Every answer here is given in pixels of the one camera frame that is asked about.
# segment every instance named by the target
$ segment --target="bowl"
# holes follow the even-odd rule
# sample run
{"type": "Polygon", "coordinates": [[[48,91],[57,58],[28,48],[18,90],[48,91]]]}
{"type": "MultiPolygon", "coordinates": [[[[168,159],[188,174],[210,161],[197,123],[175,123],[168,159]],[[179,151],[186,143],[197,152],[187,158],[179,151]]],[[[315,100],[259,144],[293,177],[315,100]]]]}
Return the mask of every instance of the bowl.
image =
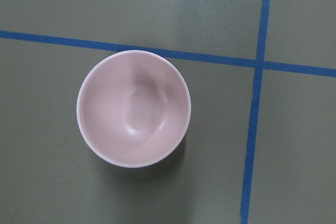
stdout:
{"type": "Polygon", "coordinates": [[[122,51],[99,62],[77,99],[77,121],[88,146],[121,167],[167,157],[189,125],[191,100],[179,71],[159,55],[122,51]]]}

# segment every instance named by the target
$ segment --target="blue tape line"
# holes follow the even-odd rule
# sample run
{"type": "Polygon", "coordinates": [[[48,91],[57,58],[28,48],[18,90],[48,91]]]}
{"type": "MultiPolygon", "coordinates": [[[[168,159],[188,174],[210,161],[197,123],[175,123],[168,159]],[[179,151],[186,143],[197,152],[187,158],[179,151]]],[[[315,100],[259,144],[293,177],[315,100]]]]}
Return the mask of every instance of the blue tape line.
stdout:
{"type": "Polygon", "coordinates": [[[241,224],[248,224],[254,154],[255,154],[256,137],[258,129],[259,105],[261,97],[263,62],[265,57],[265,46],[267,38],[269,5],[270,0],[262,0],[259,33],[258,33],[257,56],[256,56],[257,66],[255,68],[253,77],[253,96],[250,108],[250,119],[249,119],[247,144],[246,144],[243,189],[241,191],[241,204],[240,204],[241,224]]]}
{"type": "Polygon", "coordinates": [[[101,50],[109,50],[109,51],[145,50],[145,51],[153,52],[155,54],[158,54],[162,57],[167,57],[167,58],[202,61],[202,62],[226,64],[226,65],[232,65],[232,66],[250,67],[250,68],[254,68],[256,66],[255,60],[251,60],[251,59],[198,54],[198,53],[193,53],[193,52],[174,51],[174,50],[166,50],[166,49],[150,48],[150,47],[138,47],[138,46],[114,44],[114,43],[108,43],[108,42],[91,41],[91,40],[83,40],[83,39],[72,39],[72,38],[62,38],[62,37],[36,35],[36,34],[16,33],[13,31],[0,30],[0,38],[18,39],[18,40],[25,40],[25,41],[50,43],[50,44],[63,45],[63,46],[101,49],[101,50]]]}
{"type": "Polygon", "coordinates": [[[272,62],[272,61],[264,61],[263,68],[269,69],[269,70],[276,70],[276,71],[313,74],[315,76],[336,77],[336,69],[332,69],[332,68],[320,68],[320,67],[312,67],[312,66],[294,65],[294,64],[279,63],[279,62],[272,62]]]}

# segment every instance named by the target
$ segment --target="gray-green surface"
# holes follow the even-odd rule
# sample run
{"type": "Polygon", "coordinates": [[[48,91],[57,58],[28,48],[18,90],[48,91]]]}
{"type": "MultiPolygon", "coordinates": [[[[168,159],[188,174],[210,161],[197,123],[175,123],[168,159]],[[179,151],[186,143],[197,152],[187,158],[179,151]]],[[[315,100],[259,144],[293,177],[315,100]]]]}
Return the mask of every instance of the gray-green surface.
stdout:
{"type": "MultiPolygon", "coordinates": [[[[271,0],[266,60],[336,67],[334,0],[271,0]]],[[[0,30],[255,59],[261,0],[0,0],[0,30]]],[[[253,69],[173,60],[183,144],[122,169],[86,146],[76,99],[111,51],[0,39],[0,223],[239,223],[253,69]]],[[[336,219],[336,79],[266,70],[249,223],[336,219]]]]}
{"type": "Polygon", "coordinates": [[[265,71],[250,223],[336,220],[336,79],[265,71]]]}
{"type": "Polygon", "coordinates": [[[76,122],[81,82],[112,52],[6,39],[0,49],[1,223],[239,222],[253,69],[170,60],[192,97],[184,148],[121,169],[76,122]]]}

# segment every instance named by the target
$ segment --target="pink bowl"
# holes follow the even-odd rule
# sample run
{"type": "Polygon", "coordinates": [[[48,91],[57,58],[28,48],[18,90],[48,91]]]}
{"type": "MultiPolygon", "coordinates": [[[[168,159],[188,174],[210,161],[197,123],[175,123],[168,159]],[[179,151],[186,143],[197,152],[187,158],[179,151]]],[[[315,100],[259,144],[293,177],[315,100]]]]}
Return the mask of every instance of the pink bowl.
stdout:
{"type": "Polygon", "coordinates": [[[178,70],[151,52],[111,55],[86,76],[77,121],[88,146],[122,167],[152,165],[181,142],[191,114],[188,87],[178,70]]]}

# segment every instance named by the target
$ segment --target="bowl rim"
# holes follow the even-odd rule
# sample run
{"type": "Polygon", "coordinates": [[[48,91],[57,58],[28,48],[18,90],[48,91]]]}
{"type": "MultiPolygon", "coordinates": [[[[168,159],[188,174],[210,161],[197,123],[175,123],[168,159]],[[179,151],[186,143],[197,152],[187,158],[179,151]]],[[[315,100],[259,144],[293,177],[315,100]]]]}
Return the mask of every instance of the bowl rim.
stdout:
{"type": "Polygon", "coordinates": [[[168,157],[177,147],[178,145],[181,143],[182,139],[185,136],[185,133],[187,131],[187,128],[189,126],[190,123],[190,118],[191,118],[191,98],[190,98],[190,93],[189,93],[189,89],[187,87],[187,84],[185,82],[185,80],[183,79],[181,73],[175,68],[175,66],[173,64],[171,64],[169,61],[167,61],[166,59],[164,59],[162,56],[159,56],[157,54],[154,54],[152,52],[148,52],[148,51],[144,51],[144,50],[126,50],[126,51],[121,51],[121,52],[117,52],[115,54],[112,54],[106,58],[104,58],[103,60],[101,60],[99,63],[97,63],[91,70],[90,72],[87,74],[87,76],[85,77],[79,93],[78,93],[78,97],[77,97],[77,104],[76,104],[76,115],[77,115],[77,123],[79,126],[79,130],[80,133],[82,135],[82,137],[84,138],[85,142],[87,143],[87,145],[90,147],[90,149],[96,154],[98,155],[101,159],[105,160],[106,162],[113,164],[113,165],[117,165],[120,167],[125,167],[125,168],[140,168],[140,167],[145,167],[145,166],[150,166],[153,165],[155,163],[158,163],[159,161],[165,159],[166,157],[168,157]],[[86,84],[88,82],[88,80],[90,79],[90,77],[93,75],[94,72],[97,71],[97,69],[103,65],[105,62],[118,57],[118,56],[122,56],[122,55],[127,55],[127,54],[134,54],[134,53],[139,53],[139,54],[146,54],[149,56],[152,56],[162,62],[164,62],[165,64],[167,64],[170,68],[172,68],[174,70],[174,72],[177,74],[177,76],[179,77],[180,81],[182,82],[182,85],[184,87],[184,90],[186,92],[187,95],[187,103],[188,103],[188,108],[187,108],[187,119],[185,122],[185,125],[183,127],[183,131],[181,132],[180,137],[177,139],[177,141],[175,142],[175,144],[169,148],[163,155],[161,155],[158,158],[155,158],[149,162],[144,162],[144,163],[139,163],[139,164],[128,164],[128,163],[121,163],[121,162],[117,162],[115,160],[113,160],[112,158],[109,158],[105,155],[103,155],[102,153],[100,153],[92,144],[91,142],[88,140],[88,137],[85,134],[83,125],[82,125],[82,121],[81,121],[81,114],[80,114],[80,104],[81,104],[81,98],[82,98],[82,94],[83,94],[83,90],[86,87],[86,84]]]}

